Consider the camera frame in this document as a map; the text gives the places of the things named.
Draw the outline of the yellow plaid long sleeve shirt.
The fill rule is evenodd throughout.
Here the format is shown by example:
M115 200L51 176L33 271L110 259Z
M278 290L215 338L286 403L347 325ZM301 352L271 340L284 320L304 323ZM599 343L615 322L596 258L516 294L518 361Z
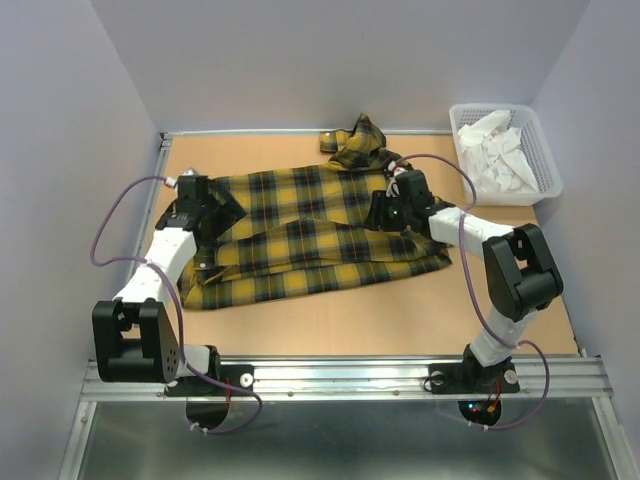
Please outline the yellow plaid long sleeve shirt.
M186 310L218 310L402 280L448 267L448 249L411 230L372 231L365 219L399 154L361 114L324 132L327 162L218 177L246 215L201 247L178 281Z

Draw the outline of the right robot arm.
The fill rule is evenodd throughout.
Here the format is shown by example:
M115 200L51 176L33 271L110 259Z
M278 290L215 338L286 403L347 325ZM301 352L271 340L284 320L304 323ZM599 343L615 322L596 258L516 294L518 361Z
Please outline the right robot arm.
M460 362L430 366L430 390L435 394L484 393L499 386L518 391L511 355L522 346L527 326L564 289L541 229L534 224L493 223L438 200L425 175L417 170L396 175L391 190L373 193L365 226L385 232L411 229L428 240L455 246L461 256L473 255L484 264L491 309L482 317L482 330L465 347Z

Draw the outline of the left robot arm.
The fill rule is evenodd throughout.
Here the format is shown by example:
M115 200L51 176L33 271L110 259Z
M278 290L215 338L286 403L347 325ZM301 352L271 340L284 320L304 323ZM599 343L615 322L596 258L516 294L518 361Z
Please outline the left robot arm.
M136 268L111 300L92 311L96 364L106 383L169 384L187 377L199 393L215 392L223 371L208 346L184 343L177 283L197 251L245 215L239 203L213 180L194 170L160 177L174 200L158 220L147 253L131 257Z

